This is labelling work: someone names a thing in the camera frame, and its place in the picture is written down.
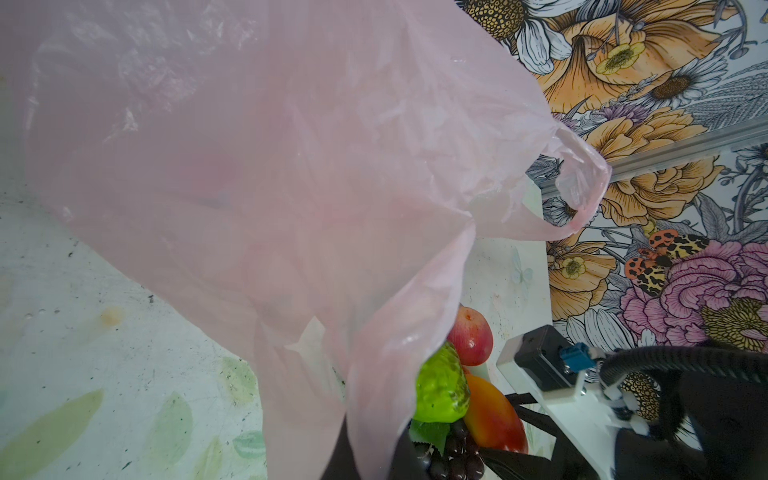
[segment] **red apple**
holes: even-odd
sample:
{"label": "red apple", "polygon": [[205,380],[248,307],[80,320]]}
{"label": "red apple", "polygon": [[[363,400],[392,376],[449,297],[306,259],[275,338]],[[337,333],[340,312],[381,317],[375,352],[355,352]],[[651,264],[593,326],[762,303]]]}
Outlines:
{"label": "red apple", "polygon": [[485,317],[477,310],[463,305],[458,308],[456,323],[448,334],[448,341],[456,347],[462,365],[481,365],[493,350],[493,333]]}

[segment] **floral wallpaper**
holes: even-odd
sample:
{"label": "floral wallpaper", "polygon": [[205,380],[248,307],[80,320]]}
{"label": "floral wallpaper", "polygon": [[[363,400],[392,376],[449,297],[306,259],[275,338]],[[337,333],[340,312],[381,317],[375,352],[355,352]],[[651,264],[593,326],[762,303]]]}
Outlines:
{"label": "floral wallpaper", "polygon": [[[456,3],[608,162],[768,114],[764,0]],[[560,166],[542,155],[528,175]],[[768,353],[766,166],[759,144],[611,184],[590,224],[548,243],[555,326],[606,350],[714,339]],[[544,210],[557,225],[575,214],[557,197]],[[650,377],[623,388],[657,419]],[[678,435],[697,444],[690,424]]]}
{"label": "floral wallpaper", "polygon": [[[554,325],[605,350],[712,339],[768,353],[766,167],[768,143],[613,183],[584,229],[547,244]],[[574,211],[555,197],[544,214]],[[624,388],[657,419],[650,377]]]}
{"label": "floral wallpaper", "polygon": [[[457,0],[610,162],[768,114],[763,0]],[[528,171],[557,177],[541,156]]]}

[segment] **butterfly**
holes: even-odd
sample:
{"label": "butterfly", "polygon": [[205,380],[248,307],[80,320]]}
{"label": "butterfly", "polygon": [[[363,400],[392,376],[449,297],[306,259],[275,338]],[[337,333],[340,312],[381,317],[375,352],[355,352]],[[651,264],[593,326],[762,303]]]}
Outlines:
{"label": "butterfly", "polygon": [[641,257],[627,261],[624,275],[648,295],[659,296],[667,281],[667,268],[673,265],[673,260],[704,250],[710,240],[698,235],[680,235],[677,230],[669,229],[652,234],[648,243],[650,249],[637,249]]}

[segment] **purple grape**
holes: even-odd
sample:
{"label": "purple grape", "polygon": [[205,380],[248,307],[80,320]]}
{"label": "purple grape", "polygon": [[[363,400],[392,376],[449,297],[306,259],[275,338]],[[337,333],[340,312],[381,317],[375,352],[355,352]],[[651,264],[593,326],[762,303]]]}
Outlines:
{"label": "purple grape", "polygon": [[462,441],[451,435],[445,439],[445,454],[449,458],[459,457],[463,453]]}
{"label": "purple grape", "polygon": [[485,473],[485,465],[477,455],[467,455],[464,459],[467,480],[480,480]]}
{"label": "purple grape", "polygon": [[458,439],[466,439],[467,435],[469,435],[469,430],[467,429],[467,424],[464,423],[464,419],[458,419],[455,422],[451,424],[451,432],[453,435],[455,435]]}
{"label": "purple grape", "polygon": [[478,444],[475,443],[475,439],[471,436],[467,437],[464,451],[467,455],[480,455],[480,447],[478,447]]}
{"label": "purple grape", "polygon": [[437,450],[432,453],[432,464],[429,466],[429,477],[432,480],[448,480],[448,465]]}
{"label": "purple grape", "polygon": [[429,466],[432,464],[432,455],[430,455],[429,450],[432,446],[429,443],[416,443],[413,447],[416,450],[416,460],[419,461],[419,465],[424,470],[429,470]]}
{"label": "purple grape", "polygon": [[450,480],[467,480],[467,473],[464,467],[464,459],[461,457],[453,458],[448,462]]}

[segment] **orange flower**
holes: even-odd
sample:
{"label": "orange flower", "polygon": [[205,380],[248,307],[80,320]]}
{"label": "orange flower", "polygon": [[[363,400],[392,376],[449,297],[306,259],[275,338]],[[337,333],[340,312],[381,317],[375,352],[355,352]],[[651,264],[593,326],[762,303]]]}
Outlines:
{"label": "orange flower", "polygon": [[709,187],[723,170],[723,167],[715,166],[716,159],[690,162],[608,185],[601,202],[603,217],[613,220],[619,227],[633,223],[647,225],[654,219],[677,217],[685,205]]}
{"label": "orange flower", "polygon": [[587,136],[587,143],[610,163],[707,131],[703,125],[691,125],[694,121],[691,115],[670,110],[659,108],[639,124],[626,117],[606,121]]}
{"label": "orange flower", "polygon": [[[554,60],[552,73],[538,76],[550,108],[564,113],[587,99],[581,111],[594,110],[642,80],[655,76],[648,91],[664,83],[673,70],[706,57],[718,46],[714,40],[719,35],[699,27],[714,21],[716,4],[624,0],[618,21],[615,14],[581,21],[576,11],[548,19],[573,47],[569,58]],[[722,18],[735,14],[729,7]]]}
{"label": "orange flower", "polygon": [[549,294],[552,318],[581,315],[603,299],[605,278],[616,268],[616,259],[598,252],[604,242],[581,242],[581,231],[556,242],[547,242]]}

